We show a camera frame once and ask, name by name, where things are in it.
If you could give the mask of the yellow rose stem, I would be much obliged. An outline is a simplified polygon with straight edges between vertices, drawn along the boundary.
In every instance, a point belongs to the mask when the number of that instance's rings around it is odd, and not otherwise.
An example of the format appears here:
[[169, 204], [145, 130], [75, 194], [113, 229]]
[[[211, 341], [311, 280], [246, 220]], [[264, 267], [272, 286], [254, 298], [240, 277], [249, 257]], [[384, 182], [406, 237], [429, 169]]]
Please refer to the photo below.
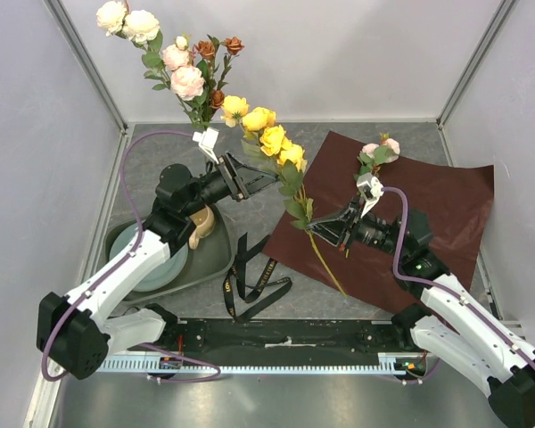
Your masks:
[[284, 127], [276, 123], [276, 113], [270, 109], [251, 109], [245, 98], [229, 95], [224, 98], [221, 110], [221, 119], [229, 127], [238, 126], [242, 130], [245, 151], [257, 158], [261, 169], [277, 175], [285, 211], [293, 217], [292, 225], [309, 237], [311, 247], [333, 285], [345, 294], [318, 249], [314, 234], [307, 228], [313, 219], [314, 200], [308, 197], [303, 184], [308, 165], [304, 148], [287, 136]]

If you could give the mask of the small pink peony stem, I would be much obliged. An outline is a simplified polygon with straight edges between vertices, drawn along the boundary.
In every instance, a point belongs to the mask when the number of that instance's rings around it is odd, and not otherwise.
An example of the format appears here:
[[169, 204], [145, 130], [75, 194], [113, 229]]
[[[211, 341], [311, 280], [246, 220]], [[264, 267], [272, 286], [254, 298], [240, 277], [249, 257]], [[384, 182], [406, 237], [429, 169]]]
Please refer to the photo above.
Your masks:
[[382, 165], [396, 161], [400, 156], [399, 142], [390, 137], [388, 133], [381, 134], [379, 144], [365, 144], [358, 154], [360, 166], [353, 175], [357, 180], [366, 173], [379, 177]]

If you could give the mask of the orange rose stem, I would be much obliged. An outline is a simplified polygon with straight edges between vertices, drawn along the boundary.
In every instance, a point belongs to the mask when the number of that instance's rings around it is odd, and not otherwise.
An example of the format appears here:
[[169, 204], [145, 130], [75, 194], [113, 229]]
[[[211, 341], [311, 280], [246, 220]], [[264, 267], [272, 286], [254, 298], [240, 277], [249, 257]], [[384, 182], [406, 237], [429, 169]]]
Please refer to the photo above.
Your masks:
[[226, 76], [232, 69], [232, 62], [244, 49], [243, 41], [238, 37], [227, 37], [220, 40], [208, 35], [193, 46], [193, 54], [199, 57], [194, 64], [204, 79], [203, 93], [193, 103], [196, 121], [200, 128], [207, 127], [217, 110], [224, 102]]

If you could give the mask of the red wrapping paper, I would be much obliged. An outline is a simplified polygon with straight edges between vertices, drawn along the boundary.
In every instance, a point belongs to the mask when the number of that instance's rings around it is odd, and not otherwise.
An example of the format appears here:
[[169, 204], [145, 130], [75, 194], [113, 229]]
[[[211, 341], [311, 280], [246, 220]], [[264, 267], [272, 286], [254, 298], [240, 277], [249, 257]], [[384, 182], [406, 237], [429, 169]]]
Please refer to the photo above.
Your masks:
[[[334, 214], [355, 196], [362, 147], [357, 140], [328, 132], [304, 179], [315, 217]], [[379, 178], [401, 189], [410, 208], [426, 214], [433, 252], [463, 286], [470, 287], [493, 203], [494, 168], [451, 168], [400, 156], [381, 167]], [[391, 313], [415, 303], [397, 285], [391, 256], [360, 243], [344, 254], [320, 238], [310, 240], [292, 220], [283, 214], [264, 247], [265, 255], [328, 287], [334, 286], [329, 277], [334, 273], [344, 293]]]

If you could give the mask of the white peony stem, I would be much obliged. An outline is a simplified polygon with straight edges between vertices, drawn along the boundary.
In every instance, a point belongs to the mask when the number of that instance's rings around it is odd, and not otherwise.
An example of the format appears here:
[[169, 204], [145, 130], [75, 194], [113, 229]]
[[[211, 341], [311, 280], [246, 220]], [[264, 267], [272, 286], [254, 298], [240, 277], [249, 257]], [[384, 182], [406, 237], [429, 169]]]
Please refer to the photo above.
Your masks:
[[97, 10], [95, 18], [97, 27], [106, 36], [127, 40], [142, 51], [144, 79], [153, 82], [154, 91], [168, 90], [173, 93], [169, 88], [170, 71], [161, 59], [162, 51], [166, 48], [161, 24], [151, 12], [132, 10], [127, 1], [108, 1]]

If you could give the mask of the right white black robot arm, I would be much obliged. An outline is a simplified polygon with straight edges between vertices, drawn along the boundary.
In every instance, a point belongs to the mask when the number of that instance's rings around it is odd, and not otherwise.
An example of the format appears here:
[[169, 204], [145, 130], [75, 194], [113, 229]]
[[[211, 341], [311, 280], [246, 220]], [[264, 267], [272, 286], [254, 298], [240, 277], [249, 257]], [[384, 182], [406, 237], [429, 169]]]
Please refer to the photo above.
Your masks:
[[535, 347], [485, 309], [430, 249], [426, 215], [409, 210], [389, 223], [351, 201], [308, 230], [341, 251], [353, 243], [393, 257], [399, 286], [418, 302], [394, 318], [399, 350], [433, 353], [473, 383], [507, 427], [535, 427]]

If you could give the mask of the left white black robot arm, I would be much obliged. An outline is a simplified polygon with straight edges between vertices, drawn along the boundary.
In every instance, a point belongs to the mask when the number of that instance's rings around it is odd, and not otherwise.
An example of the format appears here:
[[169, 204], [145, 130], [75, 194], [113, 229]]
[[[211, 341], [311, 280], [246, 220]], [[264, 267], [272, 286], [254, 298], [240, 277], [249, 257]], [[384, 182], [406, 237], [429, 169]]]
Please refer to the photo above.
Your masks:
[[193, 214], [226, 197], [248, 199], [277, 180], [277, 174], [241, 163], [229, 152], [200, 177], [184, 164], [167, 166], [160, 173], [151, 213], [132, 241], [80, 286], [62, 296], [50, 292], [40, 301], [37, 348], [42, 352], [43, 377], [58, 379], [48, 373], [49, 361], [82, 380], [110, 355], [132, 347], [174, 347], [178, 330], [163, 308], [151, 306], [121, 317], [113, 317], [112, 311], [188, 243], [196, 228]]

